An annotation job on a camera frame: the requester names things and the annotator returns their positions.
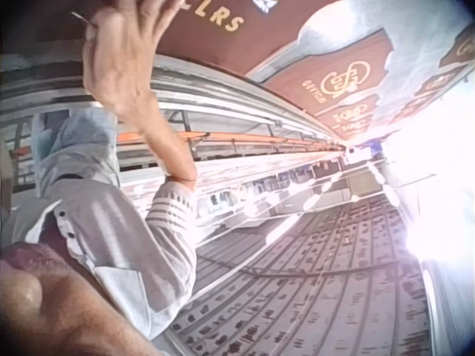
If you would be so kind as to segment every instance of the white shirt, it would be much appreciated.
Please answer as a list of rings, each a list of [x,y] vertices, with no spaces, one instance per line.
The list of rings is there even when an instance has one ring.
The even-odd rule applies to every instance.
[[[176,317],[195,280],[196,198],[166,182],[145,220],[121,190],[92,179],[62,179],[48,199],[17,211],[13,242],[38,243],[51,211],[70,255],[96,278],[125,317],[148,339]]]

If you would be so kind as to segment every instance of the forearm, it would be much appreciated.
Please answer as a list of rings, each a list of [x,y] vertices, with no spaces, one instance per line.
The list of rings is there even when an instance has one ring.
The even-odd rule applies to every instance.
[[[137,130],[162,162],[169,179],[194,190],[197,170],[189,147],[160,113],[155,96],[145,99],[133,113],[126,115],[139,116]]]

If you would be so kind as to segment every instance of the yellow letter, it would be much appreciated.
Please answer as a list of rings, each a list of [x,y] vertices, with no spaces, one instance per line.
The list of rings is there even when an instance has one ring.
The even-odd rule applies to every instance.
[[[211,4],[211,0],[204,0],[201,5],[197,7],[194,13],[196,13],[198,16],[205,17],[205,9],[208,7],[209,4]]]
[[[222,21],[227,19],[231,15],[231,11],[227,7],[220,7],[217,11],[213,13],[213,16],[209,19],[211,22],[216,22],[218,25],[221,26]]]
[[[231,24],[227,24],[224,28],[226,28],[229,32],[235,32],[239,28],[239,24],[243,24],[244,19],[242,17],[234,17],[231,20]]]
[[[190,10],[190,7],[191,5],[190,4],[186,4],[186,1],[183,0],[183,2],[181,3],[180,7],[184,10]]]

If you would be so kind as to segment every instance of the hand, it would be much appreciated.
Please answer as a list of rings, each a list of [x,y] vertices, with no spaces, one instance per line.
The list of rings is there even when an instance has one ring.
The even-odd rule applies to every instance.
[[[181,0],[115,3],[102,8],[86,30],[84,86],[130,129],[142,131],[149,110],[158,106],[150,89],[155,50]]]

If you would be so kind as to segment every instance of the button-up shirt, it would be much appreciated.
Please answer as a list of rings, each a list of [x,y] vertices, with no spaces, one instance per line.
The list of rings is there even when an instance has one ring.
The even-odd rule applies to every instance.
[[[145,220],[121,190],[92,179],[62,179],[48,199],[24,204],[10,222],[13,242],[38,243],[53,212],[68,252],[148,339],[176,317],[195,279],[195,197],[166,182]]]

